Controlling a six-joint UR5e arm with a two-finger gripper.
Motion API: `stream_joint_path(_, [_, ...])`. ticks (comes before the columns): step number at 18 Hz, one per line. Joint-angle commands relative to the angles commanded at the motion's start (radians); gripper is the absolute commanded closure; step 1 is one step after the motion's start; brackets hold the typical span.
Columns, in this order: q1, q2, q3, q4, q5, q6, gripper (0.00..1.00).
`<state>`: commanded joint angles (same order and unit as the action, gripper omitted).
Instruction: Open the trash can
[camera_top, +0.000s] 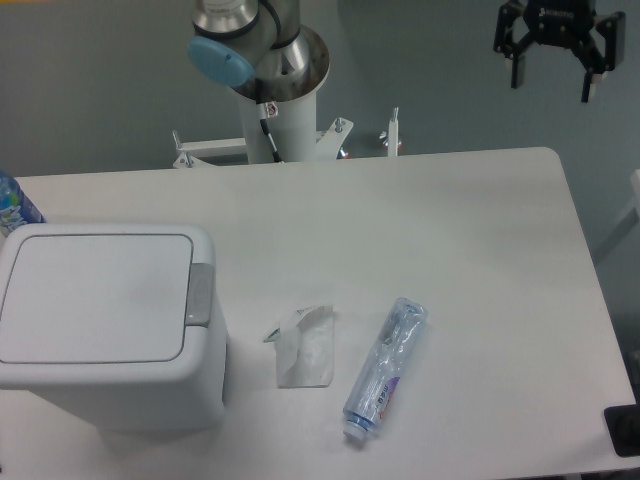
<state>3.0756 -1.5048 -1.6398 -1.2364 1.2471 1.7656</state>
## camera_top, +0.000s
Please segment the silver robot arm blue cap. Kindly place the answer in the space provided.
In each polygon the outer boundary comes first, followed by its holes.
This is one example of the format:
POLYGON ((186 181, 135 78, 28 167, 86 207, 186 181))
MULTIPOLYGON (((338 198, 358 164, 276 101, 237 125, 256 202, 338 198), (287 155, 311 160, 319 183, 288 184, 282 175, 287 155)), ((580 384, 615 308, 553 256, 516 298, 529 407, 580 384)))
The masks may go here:
MULTIPOLYGON (((296 1, 198 1, 187 52, 208 79, 255 103, 297 100, 325 81, 330 57, 324 40, 300 20, 296 1)), ((493 49, 524 81, 533 44, 569 50, 585 70, 581 100, 616 69, 625 53, 626 15, 600 15, 593 1, 507 1, 499 8, 493 49)))

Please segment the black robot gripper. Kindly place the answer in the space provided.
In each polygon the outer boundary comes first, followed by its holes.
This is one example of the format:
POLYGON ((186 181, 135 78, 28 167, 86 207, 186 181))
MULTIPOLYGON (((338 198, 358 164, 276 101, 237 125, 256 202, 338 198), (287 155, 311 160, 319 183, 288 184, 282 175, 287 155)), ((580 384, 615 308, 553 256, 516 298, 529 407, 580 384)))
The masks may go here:
POLYGON ((594 1, 507 1, 498 10, 493 50, 510 64, 512 89, 524 82, 525 52, 533 43, 573 50, 585 69, 581 102, 588 103, 595 85, 624 60, 625 34, 626 14, 596 15, 594 1), (528 30, 515 40, 519 18, 528 30))

